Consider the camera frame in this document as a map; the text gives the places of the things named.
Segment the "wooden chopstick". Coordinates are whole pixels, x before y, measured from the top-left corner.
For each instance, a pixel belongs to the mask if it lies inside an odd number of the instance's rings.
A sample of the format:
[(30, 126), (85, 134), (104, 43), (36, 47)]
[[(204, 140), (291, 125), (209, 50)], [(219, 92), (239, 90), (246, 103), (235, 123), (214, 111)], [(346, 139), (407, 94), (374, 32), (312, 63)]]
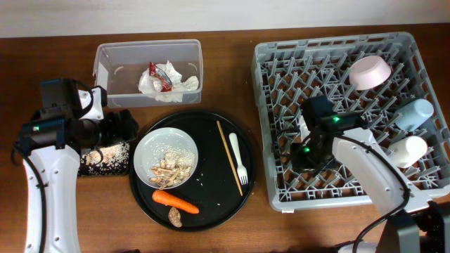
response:
[(230, 154), (230, 151), (229, 151), (228, 143), (226, 142), (226, 138), (224, 136), (224, 132), (223, 132), (223, 129), (221, 127), (221, 123), (220, 123), (219, 120), (217, 120), (216, 124), (217, 124), (217, 128), (219, 130), (219, 134), (221, 136), (221, 140), (222, 140), (222, 143), (223, 143), (226, 155), (228, 157), (228, 161), (229, 161), (229, 164), (230, 164), (230, 167), (231, 167), (231, 171), (233, 173), (234, 179), (236, 181), (236, 185), (238, 187), (238, 192), (240, 193), (240, 196), (242, 197), (243, 196), (242, 188), (241, 188), (240, 182), (238, 180), (238, 175), (237, 175), (236, 169), (234, 167), (233, 160), (231, 158), (231, 154)]

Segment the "white cup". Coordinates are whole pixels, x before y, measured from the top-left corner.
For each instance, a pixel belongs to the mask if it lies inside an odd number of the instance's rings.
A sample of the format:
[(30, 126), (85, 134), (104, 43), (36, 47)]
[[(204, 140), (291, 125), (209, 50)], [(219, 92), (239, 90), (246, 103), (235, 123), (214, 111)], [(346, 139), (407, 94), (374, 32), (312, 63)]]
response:
[(418, 136), (409, 136), (388, 147), (391, 152), (389, 158), (399, 168), (408, 168), (416, 163), (428, 150), (424, 139)]

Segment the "grey plate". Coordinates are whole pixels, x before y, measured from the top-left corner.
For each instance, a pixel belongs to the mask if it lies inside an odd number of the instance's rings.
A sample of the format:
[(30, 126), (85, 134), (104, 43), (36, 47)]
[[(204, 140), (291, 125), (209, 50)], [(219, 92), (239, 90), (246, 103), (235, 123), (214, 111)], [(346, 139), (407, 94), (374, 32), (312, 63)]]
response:
[(152, 130), (139, 141), (133, 157), (134, 171), (136, 175), (142, 183), (150, 186), (151, 188), (159, 189), (156, 185), (148, 181), (149, 178), (153, 175), (153, 173), (150, 172), (150, 168), (162, 158), (163, 152), (167, 146), (186, 149), (195, 153), (197, 156), (195, 169), (198, 165), (199, 152), (197, 145), (195, 144), (195, 141), (191, 138), (191, 136), (189, 136), (186, 132), (173, 127), (163, 127), (160, 129)]

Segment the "pink bowl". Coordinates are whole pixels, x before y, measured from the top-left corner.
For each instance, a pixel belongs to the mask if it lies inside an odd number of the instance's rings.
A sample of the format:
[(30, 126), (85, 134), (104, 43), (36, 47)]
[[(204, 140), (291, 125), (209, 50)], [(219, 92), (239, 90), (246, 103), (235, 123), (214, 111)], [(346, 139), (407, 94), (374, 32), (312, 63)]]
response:
[(391, 67), (380, 56), (366, 56), (349, 69), (349, 83), (358, 91), (372, 89), (386, 81)]

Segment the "light blue cup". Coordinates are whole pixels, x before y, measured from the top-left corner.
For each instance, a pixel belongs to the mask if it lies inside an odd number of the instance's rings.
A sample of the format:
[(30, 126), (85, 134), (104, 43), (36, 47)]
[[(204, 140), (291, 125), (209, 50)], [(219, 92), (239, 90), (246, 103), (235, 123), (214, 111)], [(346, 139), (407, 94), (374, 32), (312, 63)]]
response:
[(397, 127), (403, 131), (414, 131), (433, 115), (434, 107), (428, 100), (419, 98), (399, 108), (397, 113), (400, 114), (395, 121)]

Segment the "white napkin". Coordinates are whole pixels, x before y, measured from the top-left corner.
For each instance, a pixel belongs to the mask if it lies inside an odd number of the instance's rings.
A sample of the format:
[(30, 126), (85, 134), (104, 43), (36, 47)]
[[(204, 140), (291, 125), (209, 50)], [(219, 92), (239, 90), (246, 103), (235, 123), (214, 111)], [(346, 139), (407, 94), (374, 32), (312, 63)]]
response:
[(149, 94), (151, 98), (161, 102), (175, 102), (180, 103), (183, 100), (181, 92), (195, 91), (199, 87), (199, 80), (196, 76), (189, 77), (186, 81), (182, 81), (182, 74), (177, 72), (169, 61), (165, 64), (157, 64), (157, 66), (163, 70), (172, 81), (172, 90), (168, 92), (158, 92), (154, 88), (154, 84), (158, 84), (159, 81), (149, 75), (149, 69), (147, 68), (141, 75), (138, 84), (138, 90), (141, 93)]

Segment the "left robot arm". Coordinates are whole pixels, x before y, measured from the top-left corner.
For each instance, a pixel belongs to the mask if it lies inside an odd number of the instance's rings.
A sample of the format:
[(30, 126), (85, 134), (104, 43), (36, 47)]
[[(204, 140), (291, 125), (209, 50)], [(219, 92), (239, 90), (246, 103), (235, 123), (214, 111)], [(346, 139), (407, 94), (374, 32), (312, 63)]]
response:
[(107, 91), (74, 79), (40, 84), (42, 107), (14, 144), (27, 176), (25, 252), (79, 252), (76, 183), (83, 154), (137, 138), (130, 111), (104, 113)]

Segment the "orange carrot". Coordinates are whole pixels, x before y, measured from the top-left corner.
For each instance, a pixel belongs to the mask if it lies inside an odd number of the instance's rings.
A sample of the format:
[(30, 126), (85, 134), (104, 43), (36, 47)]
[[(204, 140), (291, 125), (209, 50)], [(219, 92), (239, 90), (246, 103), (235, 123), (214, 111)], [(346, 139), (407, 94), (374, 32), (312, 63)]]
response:
[(182, 200), (176, 196), (173, 196), (163, 190), (155, 190), (152, 194), (152, 199), (157, 202), (160, 203), (162, 205), (167, 205), (167, 206), (171, 206), (171, 207), (175, 207), (178, 209), (182, 209), (185, 212), (188, 212), (190, 214), (199, 214), (200, 210), (195, 206), (192, 205), (191, 203)]

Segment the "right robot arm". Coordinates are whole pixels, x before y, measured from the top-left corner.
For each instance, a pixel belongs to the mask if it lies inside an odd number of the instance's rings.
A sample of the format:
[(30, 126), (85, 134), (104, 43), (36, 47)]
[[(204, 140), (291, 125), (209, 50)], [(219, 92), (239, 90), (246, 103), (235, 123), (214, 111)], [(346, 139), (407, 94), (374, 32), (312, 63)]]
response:
[(336, 252), (448, 252), (449, 203), (436, 203), (383, 152), (357, 112), (337, 113), (326, 96), (303, 102), (310, 131), (290, 146), (293, 169), (321, 172), (331, 160), (344, 165), (381, 216)]

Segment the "brown ginger piece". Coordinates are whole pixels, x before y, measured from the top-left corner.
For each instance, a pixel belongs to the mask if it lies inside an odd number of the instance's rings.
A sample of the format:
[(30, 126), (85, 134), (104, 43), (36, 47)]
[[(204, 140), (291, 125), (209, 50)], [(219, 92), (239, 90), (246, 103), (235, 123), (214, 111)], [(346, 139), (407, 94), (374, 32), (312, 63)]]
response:
[(176, 228), (182, 227), (181, 214), (176, 207), (172, 207), (168, 213), (169, 222)]

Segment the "white plastic fork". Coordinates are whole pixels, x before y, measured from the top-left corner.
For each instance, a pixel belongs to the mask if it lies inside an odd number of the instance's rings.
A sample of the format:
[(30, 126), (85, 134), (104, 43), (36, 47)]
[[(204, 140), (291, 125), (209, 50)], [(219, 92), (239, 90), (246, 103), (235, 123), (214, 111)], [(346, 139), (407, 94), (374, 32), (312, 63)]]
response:
[(237, 163), (238, 179), (240, 181), (240, 184), (244, 186), (248, 184), (248, 172), (245, 166), (243, 165), (242, 158), (240, 156), (238, 137), (235, 133), (230, 133), (229, 140)]

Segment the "red snack wrapper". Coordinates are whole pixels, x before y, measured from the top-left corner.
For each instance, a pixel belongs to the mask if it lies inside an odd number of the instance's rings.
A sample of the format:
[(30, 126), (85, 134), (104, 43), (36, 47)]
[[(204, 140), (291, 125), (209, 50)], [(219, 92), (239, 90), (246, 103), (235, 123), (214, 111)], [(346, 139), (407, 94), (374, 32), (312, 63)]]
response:
[(149, 75), (159, 81), (158, 84), (154, 84), (154, 88), (156, 91), (168, 92), (172, 90), (173, 84), (170, 78), (153, 62), (149, 62)]

